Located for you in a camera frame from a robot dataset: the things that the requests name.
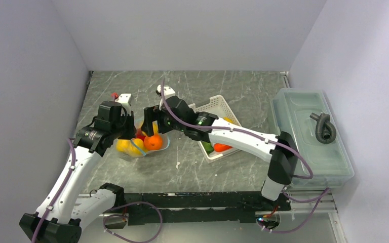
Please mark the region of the yellow fruit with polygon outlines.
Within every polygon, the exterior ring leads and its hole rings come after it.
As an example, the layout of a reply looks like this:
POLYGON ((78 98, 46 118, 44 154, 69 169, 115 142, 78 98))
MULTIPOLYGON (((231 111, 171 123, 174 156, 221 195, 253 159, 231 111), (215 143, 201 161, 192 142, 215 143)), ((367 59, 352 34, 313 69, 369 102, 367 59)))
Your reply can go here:
POLYGON ((156 121, 144 121, 140 129, 144 135, 149 137, 159 133, 158 124, 156 121))
POLYGON ((148 150, 144 146, 144 141, 139 138, 132 139, 128 142, 127 154, 132 157, 145 156, 148 150))

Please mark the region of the orange fruit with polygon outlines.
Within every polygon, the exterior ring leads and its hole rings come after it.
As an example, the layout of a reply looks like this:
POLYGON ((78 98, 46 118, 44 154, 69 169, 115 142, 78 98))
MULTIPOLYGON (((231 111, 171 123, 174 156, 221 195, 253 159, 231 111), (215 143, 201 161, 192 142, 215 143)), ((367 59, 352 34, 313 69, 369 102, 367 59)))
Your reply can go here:
POLYGON ((160 150, 163 145, 163 139, 159 134, 156 134, 150 137, 146 136, 143 143, 147 150, 160 150))

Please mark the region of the yellow lemon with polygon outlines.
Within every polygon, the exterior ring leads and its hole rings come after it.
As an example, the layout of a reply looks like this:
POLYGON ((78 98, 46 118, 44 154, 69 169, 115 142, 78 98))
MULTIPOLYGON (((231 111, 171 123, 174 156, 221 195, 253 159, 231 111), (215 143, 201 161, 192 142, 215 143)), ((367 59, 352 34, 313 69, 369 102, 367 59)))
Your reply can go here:
POLYGON ((131 145, 130 140, 118 139, 116 142, 116 150, 118 152, 127 152, 129 145, 131 145))

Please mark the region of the clear zip top bag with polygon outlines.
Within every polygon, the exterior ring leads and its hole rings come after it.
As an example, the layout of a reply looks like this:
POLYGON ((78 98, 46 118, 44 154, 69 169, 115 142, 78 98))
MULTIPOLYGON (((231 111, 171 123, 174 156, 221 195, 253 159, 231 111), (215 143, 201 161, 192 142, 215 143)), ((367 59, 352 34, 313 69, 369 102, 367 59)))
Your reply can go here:
POLYGON ((153 121, 153 135, 147 136, 141 130, 143 119, 135 120, 136 134, 131 140, 118 139, 116 142, 116 151, 119 155, 128 155, 131 157, 142 157, 153 152, 165 150, 170 145, 170 139, 167 134, 159 133, 158 122, 153 121))

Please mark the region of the white perforated plastic basket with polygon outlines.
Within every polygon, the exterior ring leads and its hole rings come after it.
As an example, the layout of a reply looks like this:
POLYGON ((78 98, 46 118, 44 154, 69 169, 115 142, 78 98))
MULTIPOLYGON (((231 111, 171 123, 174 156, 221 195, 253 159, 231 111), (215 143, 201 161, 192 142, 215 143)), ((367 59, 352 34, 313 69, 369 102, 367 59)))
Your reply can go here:
MULTIPOLYGON (((208 102, 198 104, 192 103, 189 105, 189 107, 192 108, 195 112, 208 112, 221 118, 228 118, 230 121, 232 121, 232 124, 241 126, 241 123, 233 113, 232 109, 221 95, 210 97, 208 102)), ((230 148, 223 152, 216 152, 214 150, 210 150, 211 152, 209 152, 209 150, 205 149, 204 142, 198 142, 198 145, 204 155, 205 160, 209 164, 240 151, 236 148, 230 148)))

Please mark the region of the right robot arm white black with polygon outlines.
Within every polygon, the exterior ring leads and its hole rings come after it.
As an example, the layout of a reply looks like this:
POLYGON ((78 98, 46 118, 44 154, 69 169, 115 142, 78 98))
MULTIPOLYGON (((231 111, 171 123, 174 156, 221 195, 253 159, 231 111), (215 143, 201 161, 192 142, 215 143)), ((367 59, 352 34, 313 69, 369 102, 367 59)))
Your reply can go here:
POLYGON ((229 145, 267 162, 268 173, 259 196, 259 204, 265 210, 278 204, 282 190, 292 182, 299 153, 286 132, 275 135, 243 128, 215 114, 195 112, 176 96, 144 109, 142 131, 153 135, 153 123, 158 124, 159 133, 180 131, 194 141, 229 145))

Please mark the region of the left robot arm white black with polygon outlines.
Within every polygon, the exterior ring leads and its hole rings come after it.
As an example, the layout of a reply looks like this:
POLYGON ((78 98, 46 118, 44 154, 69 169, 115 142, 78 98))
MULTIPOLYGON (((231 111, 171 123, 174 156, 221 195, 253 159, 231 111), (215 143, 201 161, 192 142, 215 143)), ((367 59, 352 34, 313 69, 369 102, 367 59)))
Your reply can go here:
POLYGON ((124 189, 105 183, 93 198, 76 206, 76 200, 93 168, 116 139, 135 137, 130 101, 104 101, 91 123, 69 140, 70 156, 50 193, 35 213, 25 213, 19 225, 31 242, 78 242, 82 231, 99 214, 120 212, 126 203, 124 189))

